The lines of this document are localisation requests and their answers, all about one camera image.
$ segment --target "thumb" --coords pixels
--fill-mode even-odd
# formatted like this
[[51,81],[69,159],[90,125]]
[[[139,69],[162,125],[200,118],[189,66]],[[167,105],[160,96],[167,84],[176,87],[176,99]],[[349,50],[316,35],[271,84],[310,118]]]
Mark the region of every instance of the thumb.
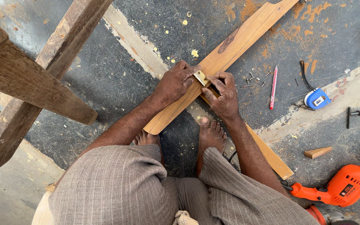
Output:
[[193,82],[194,82],[194,79],[188,78],[183,82],[183,87],[185,87],[187,89]]
[[217,101],[216,96],[207,88],[201,88],[201,91],[205,95],[206,99],[209,102],[209,105],[212,105],[215,101]]

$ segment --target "drill handle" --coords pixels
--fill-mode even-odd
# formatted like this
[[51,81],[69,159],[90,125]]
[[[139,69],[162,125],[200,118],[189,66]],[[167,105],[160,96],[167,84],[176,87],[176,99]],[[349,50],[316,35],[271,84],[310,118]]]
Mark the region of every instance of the drill handle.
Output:
[[316,188],[304,187],[300,183],[295,183],[291,187],[293,188],[293,190],[290,191],[292,196],[312,201],[320,201],[326,204],[331,203],[331,196],[327,192],[318,191]]

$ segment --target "concrete floor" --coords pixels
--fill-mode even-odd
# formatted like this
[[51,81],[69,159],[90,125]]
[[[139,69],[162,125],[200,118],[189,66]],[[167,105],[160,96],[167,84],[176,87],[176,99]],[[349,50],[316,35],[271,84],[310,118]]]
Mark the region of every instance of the concrete floor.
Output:
[[[0,0],[0,26],[34,59],[71,2]],[[100,133],[153,91],[174,65],[172,59],[197,64],[264,2],[114,1],[62,80],[98,111],[97,121],[83,126],[43,110],[25,139],[67,168]],[[198,50],[197,61],[191,56],[193,49]],[[331,105],[316,112],[291,106],[307,93],[299,75],[300,59],[309,63],[310,83],[326,90]],[[351,129],[345,128],[347,107],[360,110],[360,1],[296,4],[227,71],[238,86],[245,85],[248,72],[270,84],[271,78],[264,75],[276,64],[280,72],[275,109],[268,109],[270,85],[240,88],[241,116],[295,172],[287,179],[290,184],[323,186],[343,165],[360,163],[360,117],[353,118]],[[195,176],[196,121],[206,115],[217,118],[198,98],[160,134],[170,176]],[[326,146],[333,151],[317,159],[303,155]],[[229,138],[225,155],[233,151]],[[237,157],[233,162],[237,166]],[[293,200],[303,207],[312,204]],[[350,207],[330,208],[360,223],[360,200]]]
[[[7,102],[0,93],[0,106]],[[58,181],[63,170],[23,141],[12,159],[0,168],[0,225],[31,224],[48,184]]]

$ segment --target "hand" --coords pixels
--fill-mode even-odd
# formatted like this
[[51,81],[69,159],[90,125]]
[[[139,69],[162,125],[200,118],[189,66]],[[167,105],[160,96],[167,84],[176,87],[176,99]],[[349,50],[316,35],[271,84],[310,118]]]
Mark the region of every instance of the hand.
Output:
[[[201,89],[208,99],[211,109],[225,123],[239,119],[240,114],[238,113],[238,99],[234,76],[227,72],[217,72],[213,76],[206,76],[206,78],[216,86],[221,95],[219,98],[216,98],[209,89]],[[224,79],[224,84],[218,80],[219,78]]]
[[186,61],[180,60],[167,71],[155,88],[153,95],[160,99],[166,107],[179,100],[193,83],[192,74],[202,69],[201,65],[189,66]]

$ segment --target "dark floor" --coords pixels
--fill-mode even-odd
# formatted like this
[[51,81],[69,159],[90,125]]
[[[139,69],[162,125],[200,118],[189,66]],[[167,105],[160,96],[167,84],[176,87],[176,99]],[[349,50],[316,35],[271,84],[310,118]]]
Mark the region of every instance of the dark floor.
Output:
[[[12,42],[35,59],[71,2],[0,0],[0,25]],[[167,56],[197,64],[264,2],[115,0],[113,6],[136,31],[154,43],[171,67],[174,64]],[[186,26],[181,23],[183,20],[188,21]],[[25,138],[63,169],[98,135],[150,95],[159,81],[136,61],[129,61],[130,54],[104,24],[101,20],[62,80],[98,111],[97,121],[85,126],[43,110]],[[300,77],[301,59],[309,63],[306,73],[313,86],[330,84],[344,77],[345,70],[360,66],[360,1],[297,4],[266,34],[227,69],[236,77],[238,86],[246,84],[249,72],[261,79],[254,81],[256,85],[252,88],[238,89],[241,116],[252,129],[269,127],[289,113],[292,102],[306,95],[308,89]],[[192,49],[198,50],[198,61],[193,60]],[[274,110],[269,110],[272,76],[264,75],[273,71],[275,65],[279,68],[276,102]],[[263,81],[267,85],[261,88]],[[209,110],[200,97],[197,102]],[[347,130],[344,115],[319,121],[309,134],[299,139],[284,138],[270,145],[286,146],[282,160],[293,171],[298,170],[288,179],[290,184],[325,185],[343,165],[360,163],[360,118]],[[195,176],[198,124],[191,114],[183,111],[160,137],[168,174]],[[302,154],[324,146],[333,146],[333,151],[320,160],[309,161]],[[304,206],[310,204],[302,199],[294,200]],[[334,208],[360,219],[360,200],[350,207]]]

